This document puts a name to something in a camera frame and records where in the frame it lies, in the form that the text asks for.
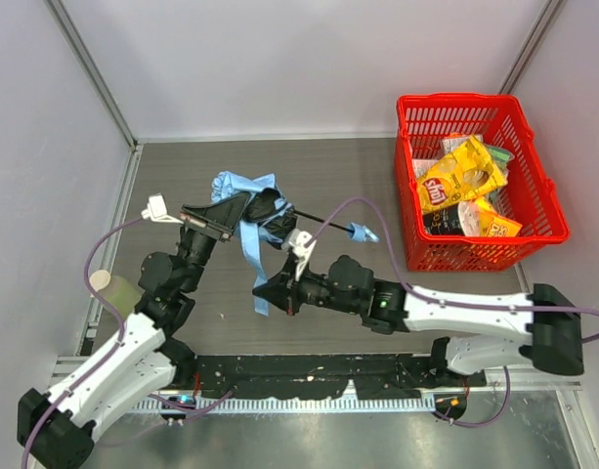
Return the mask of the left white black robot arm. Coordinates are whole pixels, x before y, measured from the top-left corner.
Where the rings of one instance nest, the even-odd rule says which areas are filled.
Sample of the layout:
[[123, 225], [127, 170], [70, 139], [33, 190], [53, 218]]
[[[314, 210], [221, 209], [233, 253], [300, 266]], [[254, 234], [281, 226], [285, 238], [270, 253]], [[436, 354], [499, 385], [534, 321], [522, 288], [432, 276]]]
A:
[[186, 385], [196, 367], [193, 351], [174, 339], [195, 302], [217, 242], [231, 238], [251, 196], [239, 192], [218, 203], [168, 214], [162, 195], [150, 197], [142, 217], [177, 224], [174, 254], [154, 252], [141, 266], [144, 294], [118, 330], [68, 377], [45, 392], [30, 389], [18, 406], [21, 462], [79, 468], [109, 427], [143, 398], [168, 385]]

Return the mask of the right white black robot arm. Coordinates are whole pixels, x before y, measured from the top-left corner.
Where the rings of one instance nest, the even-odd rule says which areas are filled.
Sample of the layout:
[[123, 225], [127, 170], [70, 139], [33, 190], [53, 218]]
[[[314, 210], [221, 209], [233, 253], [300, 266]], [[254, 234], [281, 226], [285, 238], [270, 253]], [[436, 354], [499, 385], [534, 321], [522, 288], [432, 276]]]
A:
[[430, 370], [470, 376], [487, 368], [530, 364], [559, 376], [584, 372], [580, 315], [554, 287], [531, 294], [450, 293], [375, 277], [347, 255], [325, 274], [289, 255], [281, 270], [253, 295], [293, 316], [304, 305], [357, 315], [371, 331], [442, 331], [431, 349]]

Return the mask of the light blue folding umbrella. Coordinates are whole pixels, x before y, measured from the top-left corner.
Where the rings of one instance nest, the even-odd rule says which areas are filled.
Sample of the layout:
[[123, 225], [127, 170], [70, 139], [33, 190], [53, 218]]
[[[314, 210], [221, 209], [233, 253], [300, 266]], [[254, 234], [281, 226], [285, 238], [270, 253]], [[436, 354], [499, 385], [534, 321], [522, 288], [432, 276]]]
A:
[[[301, 230], [298, 219], [306, 214], [298, 211], [283, 195], [274, 174], [249, 179], [231, 171], [222, 171], [213, 178], [212, 202], [219, 202], [238, 192], [249, 192], [251, 195], [235, 233], [240, 239], [244, 259], [256, 271], [253, 288], [271, 278], [266, 274], [262, 262], [263, 243], [287, 252], [286, 261], [279, 272], [292, 274], [294, 278], [296, 258], [282, 244], [292, 230]], [[325, 274], [329, 278], [331, 297], [323, 308], [366, 316], [374, 293], [373, 272], [343, 255]]]

